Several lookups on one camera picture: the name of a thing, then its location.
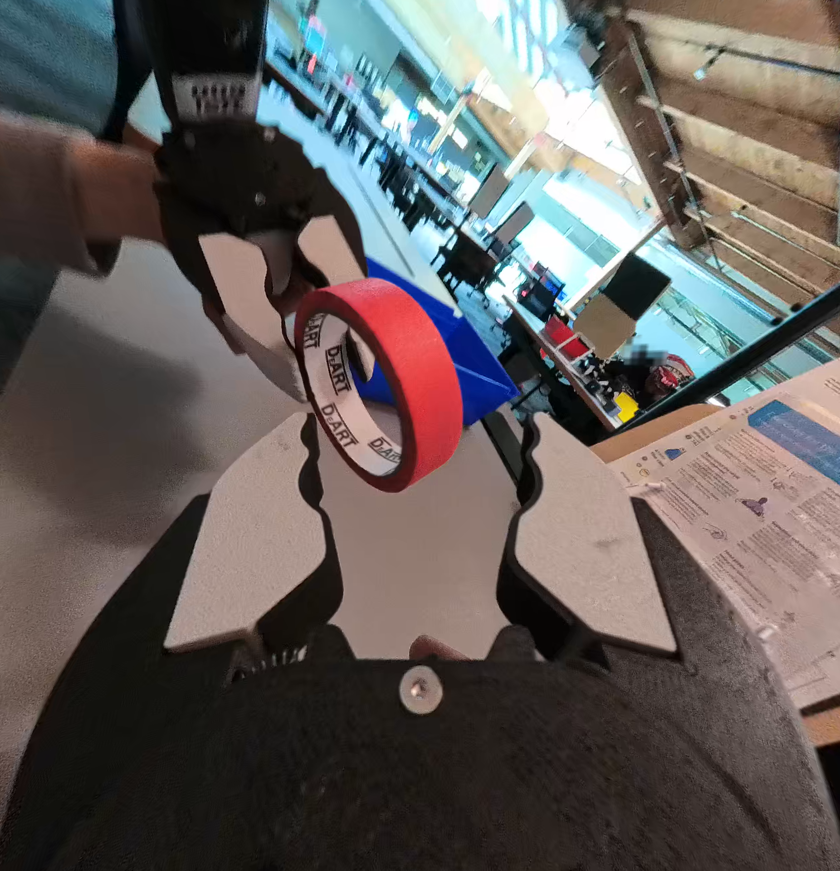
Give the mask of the red tape roll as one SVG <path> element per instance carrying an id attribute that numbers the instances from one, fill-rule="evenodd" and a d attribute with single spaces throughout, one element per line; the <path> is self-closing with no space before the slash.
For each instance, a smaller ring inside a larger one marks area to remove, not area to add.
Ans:
<path id="1" fill-rule="evenodd" d="M 408 293 L 382 279 L 317 289 L 295 314 L 295 354 L 328 441 L 361 480 L 400 493 L 443 467 L 463 431 L 458 375 L 444 339 Z M 379 365 L 399 434 L 371 416 L 351 368 L 349 340 Z"/>

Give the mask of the black metal pole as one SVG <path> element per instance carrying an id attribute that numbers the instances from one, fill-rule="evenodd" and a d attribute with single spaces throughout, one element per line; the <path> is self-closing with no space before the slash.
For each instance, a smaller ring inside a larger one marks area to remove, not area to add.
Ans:
<path id="1" fill-rule="evenodd" d="M 744 346 L 706 375 L 677 389 L 652 408 L 640 411 L 617 434 L 655 421 L 673 411 L 690 405 L 705 404 L 708 399 L 745 378 L 755 369 L 771 361 L 777 354 L 815 332 L 840 315 L 840 283 L 824 291 L 811 302 L 791 313 L 754 342 Z"/>

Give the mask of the person's left hand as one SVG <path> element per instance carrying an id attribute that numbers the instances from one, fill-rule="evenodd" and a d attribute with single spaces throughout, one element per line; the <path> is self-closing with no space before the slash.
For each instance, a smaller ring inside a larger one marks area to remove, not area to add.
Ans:
<path id="1" fill-rule="evenodd" d="M 70 164 L 85 242 L 129 238 L 165 244 L 155 191 L 160 178 L 155 150 L 155 143 L 146 137 L 128 145 L 90 138 L 74 141 Z"/>

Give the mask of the blue plastic bin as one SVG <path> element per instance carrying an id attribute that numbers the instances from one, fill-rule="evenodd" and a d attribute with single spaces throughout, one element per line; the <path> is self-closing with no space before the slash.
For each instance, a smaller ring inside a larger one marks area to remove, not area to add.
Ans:
<path id="1" fill-rule="evenodd" d="M 469 426 L 517 396 L 517 388 L 498 359 L 458 310 L 375 259 L 368 258 L 367 264 L 371 279 L 398 286 L 425 311 L 444 349 L 414 360 L 398 348 L 395 359 L 406 373 L 396 376 L 392 387 L 390 370 L 376 363 L 369 381 L 356 381 L 361 398 L 398 408 L 400 416 L 417 430 L 444 432 L 455 429 L 458 410 L 462 424 Z"/>

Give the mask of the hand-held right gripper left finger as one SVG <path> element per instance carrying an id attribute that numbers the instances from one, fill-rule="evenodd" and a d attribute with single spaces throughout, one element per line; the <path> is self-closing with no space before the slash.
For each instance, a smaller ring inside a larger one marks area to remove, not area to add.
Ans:
<path id="1" fill-rule="evenodd" d="M 300 655 L 343 595 L 322 508 L 317 419 L 299 412 L 242 454 L 209 494 L 164 647 L 241 642 Z"/>

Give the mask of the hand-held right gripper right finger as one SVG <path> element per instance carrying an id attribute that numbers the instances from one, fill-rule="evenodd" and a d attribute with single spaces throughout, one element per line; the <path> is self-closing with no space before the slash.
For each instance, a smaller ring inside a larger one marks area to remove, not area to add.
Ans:
<path id="1" fill-rule="evenodd" d="M 664 597 L 617 476 L 545 414 L 527 421 L 521 457 L 496 587 L 508 622 L 548 662 L 603 662 L 603 646 L 674 657 Z"/>

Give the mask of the grey desk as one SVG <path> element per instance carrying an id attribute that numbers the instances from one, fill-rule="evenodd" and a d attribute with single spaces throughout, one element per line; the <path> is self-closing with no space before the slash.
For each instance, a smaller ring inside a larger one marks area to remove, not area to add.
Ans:
<path id="1" fill-rule="evenodd" d="M 233 354 L 161 245 L 128 241 L 106 279 L 57 280 L 0 398 L 0 826 L 66 660 L 193 497 L 300 407 Z M 516 495 L 483 426 L 400 494 L 332 445 L 319 469 L 355 653 L 420 635 L 482 657 Z"/>

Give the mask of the red storage bin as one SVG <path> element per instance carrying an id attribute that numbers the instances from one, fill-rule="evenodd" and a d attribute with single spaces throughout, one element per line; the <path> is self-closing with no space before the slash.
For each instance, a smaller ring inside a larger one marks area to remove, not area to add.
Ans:
<path id="1" fill-rule="evenodd" d="M 546 321 L 543 334 L 559 354 L 572 362 L 583 359 L 591 353 L 591 349 L 582 337 L 556 315 Z"/>

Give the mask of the person's left forearm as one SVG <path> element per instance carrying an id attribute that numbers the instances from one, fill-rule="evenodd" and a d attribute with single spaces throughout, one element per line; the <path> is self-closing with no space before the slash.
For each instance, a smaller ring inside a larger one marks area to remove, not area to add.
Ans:
<path id="1" fill-rule="evenodd" d="M 110 275 L 121 243 L 86 240 L 73 171 L 73 147 L 93 141 L 83 129 L 0 108 L 0 258 Z"/>

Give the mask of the wooden board with instruction sheets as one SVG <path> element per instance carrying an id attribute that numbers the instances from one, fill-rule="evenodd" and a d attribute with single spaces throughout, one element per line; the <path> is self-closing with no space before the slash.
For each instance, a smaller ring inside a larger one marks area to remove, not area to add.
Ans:
<path id="1" fill-rule="evenodd" d="M 840 358 L 592 451 L 746 619 L 817 746 L 840 743 Z"/>

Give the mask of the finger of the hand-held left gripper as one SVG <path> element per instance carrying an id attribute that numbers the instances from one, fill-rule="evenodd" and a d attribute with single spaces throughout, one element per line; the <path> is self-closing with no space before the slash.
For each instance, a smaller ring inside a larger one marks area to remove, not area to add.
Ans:
<path id="1" fill-rule="evenodd" d="M 356 255 L 334 217 L 315 218 L 295 237 L 295 287 L 323 289 L 364 280 L 362 254 Z"/>
<path id="2" fill-rule="evenodd" d="M 295 352 L 295 312 L 288 303 L 296 235 L 267 232 L 241 239 L 233 234 L 201 234 L 200 250 L 225 313 L 229 334 L 273 386 L 307 403 L 303 375 Z"/>

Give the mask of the row of dark work tables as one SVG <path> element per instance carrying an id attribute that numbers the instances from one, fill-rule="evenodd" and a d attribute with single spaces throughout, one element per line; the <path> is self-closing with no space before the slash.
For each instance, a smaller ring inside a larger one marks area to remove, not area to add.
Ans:
<path id="1" fill-rule="evenodd" d="M 282 56 L 266 62 L 266 82 L 275 81 L 300 100 L 303 112 L 321 116 L 327 109 L 325 130 L 337 147 L 347 147 L 362 171 L 377 166 L 372 180 L 384 200 L 384 214 L 397 218 L 406 234 L 421 224 L 434 224 L 449 234 L 442 240 L 430 265 L 448 293 L 465 284 L 484 290 L 498 268 L 496 258 L 468 233 L 468 206 L 463 206 L 436 173 L 433 158 L 406 144 L 399 132 L 386 128 L 361 91 L 332 71 L 317 65 L 313 73 L 292 68 Z"/>

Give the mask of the black panel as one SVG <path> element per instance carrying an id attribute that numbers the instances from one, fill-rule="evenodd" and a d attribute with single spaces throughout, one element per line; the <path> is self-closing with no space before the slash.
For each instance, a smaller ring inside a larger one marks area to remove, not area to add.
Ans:
<path id="1" fill-rule="evenodd" d="M 638 322 L 671 286 L 669 275 L 646 259 L 628 253 L 600 293 L 631 321 Z"/>

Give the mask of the long wooden work table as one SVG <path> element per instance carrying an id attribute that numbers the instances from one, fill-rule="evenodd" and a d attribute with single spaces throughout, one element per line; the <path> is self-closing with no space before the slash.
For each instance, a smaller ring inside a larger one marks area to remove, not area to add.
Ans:
<path id="1" fill-rule="evenodd" d="M 600 391 L 593 392 L 589 388 L 589 380 L 578 371 L 576 362 L 571 361 L 561 353 L 561 349 L 550 341 L 543 328 L 538 329 L 540 321 L 526 311 L 512 296 L 506 294 L 503 303 L 508 308 L 510 315 L 517 319 L 520 329 L 525 333 L 525 342 L 538 353 L 543 351 L 545 359 L 543 373 L 555 372 L 557 377 L 565 383 L 578 397 L 583 406 L 599 421 L 603 429 L 608 433 L 616 433 L 631 426 L 637 421 L 636 417 L 628 420 L 621 419 L 622 409 L 615 401 L 604 402 Z"/>

